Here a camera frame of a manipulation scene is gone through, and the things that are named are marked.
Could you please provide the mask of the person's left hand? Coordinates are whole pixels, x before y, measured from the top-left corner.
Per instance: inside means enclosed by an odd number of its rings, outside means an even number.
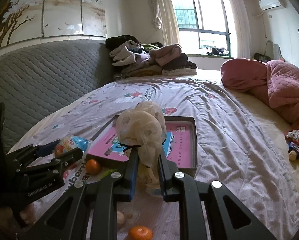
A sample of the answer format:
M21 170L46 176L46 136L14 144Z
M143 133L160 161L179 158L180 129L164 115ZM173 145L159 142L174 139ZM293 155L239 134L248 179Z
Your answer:
M14 235L15 233L25 233L28 231L29 228L36 222L34 204L29 204L24 210L20 211L18 215L20 217L20 222L24 222L25 227L20 226L20 224L16 221L16 217L11 208L6 207L0 209L0 229L10 235Z

